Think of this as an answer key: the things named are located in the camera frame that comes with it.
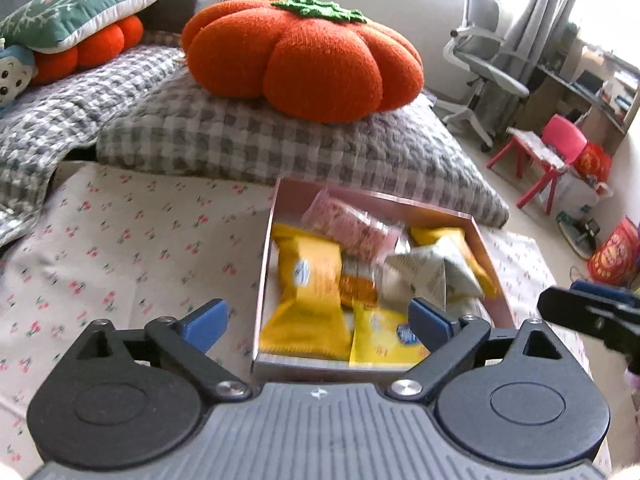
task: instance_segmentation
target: orange pumpkin pillow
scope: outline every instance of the orange pumpkin pillow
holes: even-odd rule
[[[424,84],[414,46],[359,10],[318,0],[231,0],[185,25],[194,79],[213,95],[265,96],[286,114],[355,121],[411,102]]]
[[[78,69],[94,68],[109,62],[118,54],[137,45],[142,39],[143,26],[133,15],[108,25],[76,46],[55,54],[34,52],[38,74],[31,85],[45,85],[63,79]]]

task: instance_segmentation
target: red bag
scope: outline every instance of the red bag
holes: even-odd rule
[[[611,157],[601,146],[587,142],[578,160],[574,162],[574,168],[584,180],[593,175],[598,182],[606,182],[611,170]]]
[[[636,266],[640,254],[638,228],[625,217],[604,245],[587,263],[591,277],[607,285],[623,285],[626,275]]]

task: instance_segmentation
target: red stool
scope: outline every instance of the red stool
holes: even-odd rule
[[[511,148],[518,150],[518,166],[516,177],[522,178],[525,155],[529,155],[534,162],[539,164],[545,174],[516,202],[518,209],[522,207],[540,191],[551,183],[549,200],[546,203],[546,214],[551,214],[551,206],[556,193],[558,178],[573,164],[587,145],[587,139],[571,121],[564,117],[554,115],[542,130],[542,138],[534,132],[524,132],[516,128],[507,128],[507,133],[513,135],[510,142],[492,158],[486,165],[492,166]]]

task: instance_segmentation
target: cherry print bedsheet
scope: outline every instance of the cherry print bedsheet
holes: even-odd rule
[[[66,170],[75,173],[65,180]],[[34,232],[0,260],[0,462],[23,477],[40,465],[24,420],[28,403],[92,319],[138,328],[224,298],[229,327],[209,356],[248,377],[273,193],[97,164],[59,171]],[[553,278],[533,240],[481,230],[520,324],[536,315],[530,298]],[[580,338],[558,333],[588,370]],[[596,464],[610,471],[606,444]]]

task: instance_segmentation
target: pink box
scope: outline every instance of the pink box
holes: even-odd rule
[[[478,226],[470,215],[383,193],[281,178],[275,188],[260,272],[258,307],[254,328],[254,348],[252,352],[253,372],[258,380],[373,381],[386,383],[407,370],[407,368],[351,367],[347,362],[279,356],[265,354],[258,350],[262,324],[271,317],[280,301],[277,249],[271,241],[271,226],[274,222],[298,224],[318,191],[325,187],[328,187],[332,196],[340,198],[354,207],[367,211],[385,221],[403,222],[407,227],[463,228],[466,233],[466,243],[471,248],[476,260],[484,267],[498,287],[498,297],[496,299],[483,301],[487,312],[495,326],[499,328],[514,327],[509,305],[500,288],[500,280],[484,246],[484,240],[482,240]]]

